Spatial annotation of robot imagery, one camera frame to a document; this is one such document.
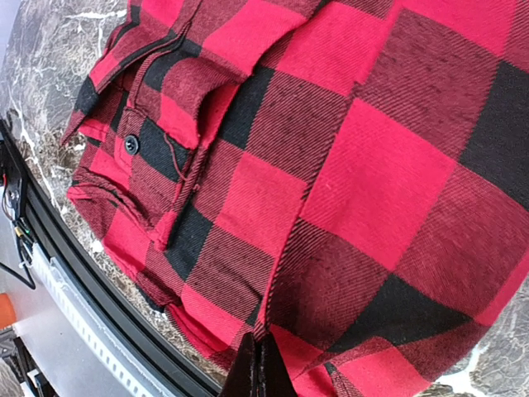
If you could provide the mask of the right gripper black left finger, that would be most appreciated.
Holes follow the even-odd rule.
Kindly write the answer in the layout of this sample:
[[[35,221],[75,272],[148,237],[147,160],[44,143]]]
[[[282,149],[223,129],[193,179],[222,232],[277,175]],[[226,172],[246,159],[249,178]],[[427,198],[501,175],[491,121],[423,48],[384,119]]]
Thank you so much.
[[[248,332],[241,340],[236,359],[222,387],[224,397],[256,397],[259,354],[254,335]]]

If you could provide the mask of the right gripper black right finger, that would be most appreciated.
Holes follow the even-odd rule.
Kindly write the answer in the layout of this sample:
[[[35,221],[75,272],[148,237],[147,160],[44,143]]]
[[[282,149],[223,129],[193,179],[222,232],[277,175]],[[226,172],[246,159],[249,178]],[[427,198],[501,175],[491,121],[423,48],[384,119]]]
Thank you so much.
[[[274,336],[269,333],[260,342],[259,396],[297,397]]]

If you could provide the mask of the red black plaid shirt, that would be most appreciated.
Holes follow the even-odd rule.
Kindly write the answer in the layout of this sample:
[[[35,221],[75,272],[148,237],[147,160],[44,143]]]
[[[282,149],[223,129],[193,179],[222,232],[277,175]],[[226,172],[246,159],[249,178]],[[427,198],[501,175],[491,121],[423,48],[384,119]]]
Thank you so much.
[[[112,261],[298,396],[422,392],[527,277],[525,1],[131,1],[66,133]]]

